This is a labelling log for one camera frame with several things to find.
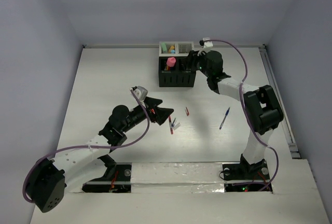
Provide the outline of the orange highlighter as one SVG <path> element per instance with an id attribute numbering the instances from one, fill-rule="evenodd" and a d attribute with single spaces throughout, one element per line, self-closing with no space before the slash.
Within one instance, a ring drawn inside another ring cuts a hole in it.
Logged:
<path id="1" fill-rule="evenodd" d="M 168 49 L 168 52 L 171 52 L 172 50 L 175 50 L 174 46 L 170 46 L 170 48 Z"/>

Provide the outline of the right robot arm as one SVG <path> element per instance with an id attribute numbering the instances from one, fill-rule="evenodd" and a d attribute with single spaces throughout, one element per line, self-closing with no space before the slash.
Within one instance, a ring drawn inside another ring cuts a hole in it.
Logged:
<path id="1" fill-rule="evenodd" d="M 222 54 L 218 51 L 190 51 L 183 59 L 184 68 L 200 71 L 206 76 L 211 91 L 238 100 L 250 127 L 247 146 L 241 154 L 239 173 L 244 178 L 253 177 L 257 165 L 264 159 L 269 138 L 284 119 L 280 103 L 270 85 L 251 86 L 227 75 L 223 69 Z"/>

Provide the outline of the blue ballpoint pen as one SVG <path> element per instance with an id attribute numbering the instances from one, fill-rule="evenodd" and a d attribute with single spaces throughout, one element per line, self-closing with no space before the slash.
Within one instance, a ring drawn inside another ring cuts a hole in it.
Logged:
<path id="1" fill-rule="evenodd" d="M 224 117 L 223 117 L 223 120 L 222 120 L 222 122 L 221 122 L 221 124 L 220 124 L 220 126 L 219 126 L 219 130 L 221 130 L 221 129 L 223 128 L 223 125 L 224 125 L 224 123 L 225 123 L 225 121 L 226 121 L 226 118 L 227 118 L 229 112 L 230 112 L 230 107 L 228 107 L 228 109 L 227 109 L 226 112 L 225 112 L 225 115 L 224 115 Z"/>

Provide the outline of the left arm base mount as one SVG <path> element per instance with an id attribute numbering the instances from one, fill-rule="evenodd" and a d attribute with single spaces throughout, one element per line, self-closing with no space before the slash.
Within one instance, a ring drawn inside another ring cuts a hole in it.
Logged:
<path id="1" fill-rule="evenodd" d="M 130 193 L 132 163 L 117 163 L 109 155 L 99 158 L 106 170 L 103 176 L 83 184 L 85 193 Z"/>

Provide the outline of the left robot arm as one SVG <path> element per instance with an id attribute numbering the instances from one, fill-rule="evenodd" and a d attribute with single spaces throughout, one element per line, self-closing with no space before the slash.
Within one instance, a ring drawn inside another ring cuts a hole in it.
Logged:
<path id="1" fill-rule="evenodd" d="M 110 153 L 125 148 L 126 132 L 146 120 L 162 125 L 174 112 L 160 107 L 162 100 L 146 97 L 129 109 L 116 106 L 102 130 L 83 145 L 69 146 L 40 158 L 28 172 L 22 187 L 23 198 L 43 213 L 55 208 L 63 197 L 85 183 L 115 175 L 116 162 Z M 95 173 L 94 168 L 101 161 Z"/>

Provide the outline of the green highlighter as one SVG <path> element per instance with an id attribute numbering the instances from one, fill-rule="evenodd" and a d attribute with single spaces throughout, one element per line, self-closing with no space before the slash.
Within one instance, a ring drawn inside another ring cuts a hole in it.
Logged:
<path id="1" fill-rule="evenodd" d="M 165 43 L 161 43 L 160 46 L 161 46 L 162 53 L 167 53 L 168 52 L 167 46 L 166 46 Z"/>

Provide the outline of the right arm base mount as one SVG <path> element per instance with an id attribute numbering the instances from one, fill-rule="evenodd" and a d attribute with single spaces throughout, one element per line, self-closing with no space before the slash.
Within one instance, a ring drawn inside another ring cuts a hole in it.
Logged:
<path id="1" fill-rule="evenodd" d="M 239 162 L 223 164 L 219 177 L 227 192 L 273 191 L 265 159 L 250 164 L 241 155 Z"/>

